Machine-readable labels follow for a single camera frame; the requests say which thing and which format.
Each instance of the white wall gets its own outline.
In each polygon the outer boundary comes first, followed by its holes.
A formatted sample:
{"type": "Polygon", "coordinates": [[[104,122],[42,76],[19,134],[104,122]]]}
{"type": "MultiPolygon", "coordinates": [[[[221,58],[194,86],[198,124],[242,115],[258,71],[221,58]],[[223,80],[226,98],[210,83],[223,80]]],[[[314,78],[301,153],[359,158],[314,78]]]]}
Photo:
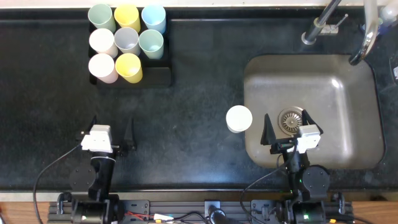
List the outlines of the white wall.
{"type": "MultiPolygon", "coordinates": [[[[390,0],[377,0],[386,5],[390,0]]],[[[217,6],[326,6],[330,0],[0,0],[0,8],[69,8],[91,7],[98,3],[112,7],[132,3],[138,7],[161,4],[167,7],[217,7],[217,6]]],[[[363,0],[342,0],[340,6],[362,6],[363,0]]]]}

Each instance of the black countertop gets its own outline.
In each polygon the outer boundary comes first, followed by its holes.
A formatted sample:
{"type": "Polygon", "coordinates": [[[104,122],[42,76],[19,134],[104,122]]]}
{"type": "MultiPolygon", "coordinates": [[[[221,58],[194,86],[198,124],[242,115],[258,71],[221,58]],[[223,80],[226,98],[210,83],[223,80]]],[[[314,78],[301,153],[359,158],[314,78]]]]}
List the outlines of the black countertop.
{"type": "MultiPolygon", "coordinates": [[[[2,11],[0,20],[0,190],[31,190],[37,174],[71,149],[94,114],[113,135],[135,120],[137,152],[118,158],[113,191],[241,189],[271,169],[231,133],[227,110],[243,105],[243,70],[262,54],[350,54],[362,42],[362,9],[349,12],[339,34],[300,40],[319,9],[168,9],[174,83],[162,89],[98,89],[88,81],[86,10],[2,11]]],[[[386,153],[369,170],[331,170],[331,190],[398,188],[398,29],[378,38],[374,69],[386,153]]],[[[71,170],[88,162],[76,151],[41,179],[40,190],[69,189],[71,170]]],[[[260,189],[287,190],[273,175],[260,189]]]]}

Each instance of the black tray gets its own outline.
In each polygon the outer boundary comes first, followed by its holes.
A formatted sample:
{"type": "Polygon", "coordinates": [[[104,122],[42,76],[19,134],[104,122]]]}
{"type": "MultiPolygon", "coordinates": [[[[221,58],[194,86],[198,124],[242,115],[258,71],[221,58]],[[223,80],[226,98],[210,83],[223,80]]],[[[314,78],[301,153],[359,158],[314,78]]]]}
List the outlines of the black tray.
{"type": "MultiPolygon", "coordinates": [[[[116,30],[120,29],[119,24],[116,23],[116,30]]],[[[149,59],[144,51],[141,50],[139,59],[141,61],[142,68],[142,80],[138,83],[129,83],[123,77],[118,77],[114,83],[104,83],[94,75],[90,73],[90,83],[96,85],[98,88],[167,88],[172,84],[172,66],[171,56],[169,50],[169,21],[166,23],[166,31],[163,34],[164,39],[164,52],[163,57],[160,59],[149,59]]],[[[147,30],[144,22],[141,22],[141,30],[139,34],[147,30]]],[[[96,30],[96,27],[90,23],[90,33],[96,30]]],[[[97,52],[88,47],[88,56],[92,58],[97,52]]],[[[114,58],[114,61],[123,53],[118,49],[118,56],[114,58]]]]}

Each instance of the white cup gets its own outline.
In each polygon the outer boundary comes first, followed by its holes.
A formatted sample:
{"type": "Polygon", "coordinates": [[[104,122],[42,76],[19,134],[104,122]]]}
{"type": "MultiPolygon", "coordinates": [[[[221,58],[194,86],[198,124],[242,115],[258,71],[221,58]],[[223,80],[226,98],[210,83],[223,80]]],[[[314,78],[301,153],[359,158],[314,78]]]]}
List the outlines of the white cup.
{"type": "Polygon", "coordinates": [[[241,105],[231,107],[226,114],[226,124],[233,133],[247,130],[253,121],[250,110],[241,105]]]}
{"type": "Polygon", "coordinates": [[[97,29],[104,28],[112,33],[116,30],[112,9],[105,4],[97,4],[88,11],[88,19],[97,29]]]}
{"type": "Polygon", "coordinates": [[[160,5],[146,6],[141,13],[142,20],[148,29],[164,34],[166,31],[166,10],[160,5]]]}
{"type": "Polygon", "coordinates": [[[94,55],[88,62],[88,70],[105,83],[114,83],[119,77],[112,57],[107,54],[94,55]]]}
{"type": "Polygon", "coordinates": [[[150,59],[160,59],[163,56],[163,36],[156,30],[145,30],[139,36],[139,46],[150,59]]]}
{"type": "Polygon", "coordinates": [[[138,44],[138,33],[130,27],[121,28],[114,34],[114,43],[123,53],[139,55],[141,50],[138,44]]]}
{"type": "Polygon", "coordinates": [[[118,48],[114,44],[114,36],[108,29],[96,29],[91,33],[88,40],[92,49],[98,53],[110,55],[112,58],[118,56],[118,48]]]}

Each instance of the yellow cup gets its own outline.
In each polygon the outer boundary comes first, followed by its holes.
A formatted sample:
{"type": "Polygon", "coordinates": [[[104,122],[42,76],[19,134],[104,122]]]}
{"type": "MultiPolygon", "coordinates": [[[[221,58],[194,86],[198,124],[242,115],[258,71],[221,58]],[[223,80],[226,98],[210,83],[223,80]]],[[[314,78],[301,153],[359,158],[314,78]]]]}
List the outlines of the yellow cup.
{"type": "Polygon", "coordinates": [[[135,54],[122,54],[116,60],[116,71],[129,83],[137,83],[142,79],[141,61],[135,54]]]}
{"type": "Polygon", "coordinates": [[[141,30],[139,23],[139,13],[135,5],[123,4],[114,11],[114,18],[121,27],[130,27],[137,32],[141,30]]]}

